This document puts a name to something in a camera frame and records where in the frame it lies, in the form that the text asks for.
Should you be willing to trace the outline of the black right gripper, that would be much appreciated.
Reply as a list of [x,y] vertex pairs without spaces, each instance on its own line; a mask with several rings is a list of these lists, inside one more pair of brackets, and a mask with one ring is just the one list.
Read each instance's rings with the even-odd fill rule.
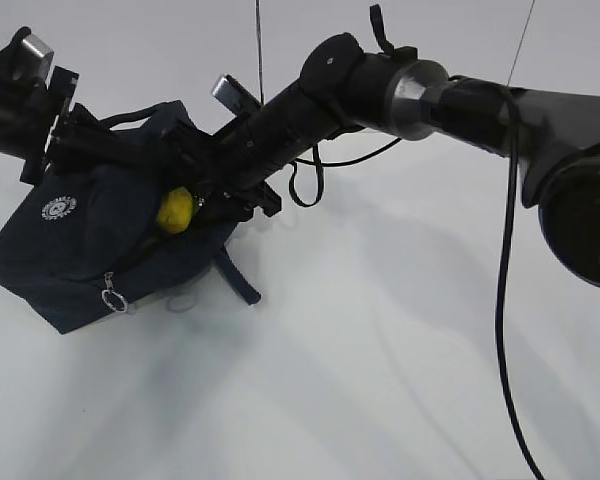
[[251,216],[259,208],[267,216],[281,211],[281,197],[266,183],[266,173],[251,173],[256,148],[241,128],[245,116],[214,135],[178,120],[163,131],[161,142],[171,154],[170,179],[194,196],[198,216]]

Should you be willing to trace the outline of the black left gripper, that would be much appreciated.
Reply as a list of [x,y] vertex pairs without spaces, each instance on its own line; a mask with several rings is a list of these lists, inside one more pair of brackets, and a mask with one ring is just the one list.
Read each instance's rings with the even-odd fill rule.
[[35,84],[25,104],[27,144],[21,182],[41,183],[48,164],[45,155],[51,132],[49,164],[55,168],[79,168],[99,163],[151,167],[156,163],[148,147],[133,142],[124,131],[113,130],[113,127],[149,119],[160,105],[98,119],[83,104],[76,103],[67,113],[78,80],[77,72],[56,66],[49,85],[44,81]]

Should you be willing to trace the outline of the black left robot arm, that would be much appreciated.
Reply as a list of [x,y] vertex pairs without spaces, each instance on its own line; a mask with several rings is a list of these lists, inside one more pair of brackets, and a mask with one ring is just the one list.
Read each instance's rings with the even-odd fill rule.
[[50,173],[151,164],[142,147],[114,127],[148,119],[159,106],[98,119],[80,103],[69,106],[78,79],[62,67],[53,69],[50,83],[0,72],[0,153],[23,161],[20,182],[37,186]]

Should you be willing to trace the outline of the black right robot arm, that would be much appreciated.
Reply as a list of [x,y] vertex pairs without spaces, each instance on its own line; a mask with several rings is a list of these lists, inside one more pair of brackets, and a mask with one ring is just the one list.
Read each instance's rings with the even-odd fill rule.
[[319,142],[366,128],[407,141],[439,133],[510,159],[521,203],[537,210],[551,252],[600,288],[600,96],[452,76],[412,47],[367,53],[343,33],[224,132],[207,136],[180,122],[165,138],[193,189],[275,214],[268,177]]

